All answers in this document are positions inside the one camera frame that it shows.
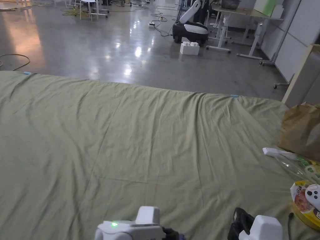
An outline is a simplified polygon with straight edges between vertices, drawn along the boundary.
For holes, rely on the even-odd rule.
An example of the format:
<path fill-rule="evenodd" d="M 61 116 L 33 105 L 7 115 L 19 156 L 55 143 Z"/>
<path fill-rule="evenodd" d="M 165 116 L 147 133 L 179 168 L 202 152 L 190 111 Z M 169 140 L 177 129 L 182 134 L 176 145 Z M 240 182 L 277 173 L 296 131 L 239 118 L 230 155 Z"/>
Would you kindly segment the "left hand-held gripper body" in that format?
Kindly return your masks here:
<path fill-rule="evenodd" d="M 141 206 L 134 221 L 104 221 L 95 240 L 180 240 L 181 234 L 160 224 L 158 207 Z"/>

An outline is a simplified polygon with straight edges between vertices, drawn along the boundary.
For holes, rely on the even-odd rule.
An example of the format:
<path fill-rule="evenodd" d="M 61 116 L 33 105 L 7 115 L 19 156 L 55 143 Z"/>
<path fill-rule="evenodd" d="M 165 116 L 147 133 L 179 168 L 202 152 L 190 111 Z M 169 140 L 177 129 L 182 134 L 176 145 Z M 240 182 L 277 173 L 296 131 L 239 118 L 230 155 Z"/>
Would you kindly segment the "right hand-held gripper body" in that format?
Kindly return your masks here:
<path fill-rule="evenodd" d="M 257 215 L 253 221 L 250 233 L 240 232 L 239 240 L 282 240 L 283 228 L 277 218 Z"/>

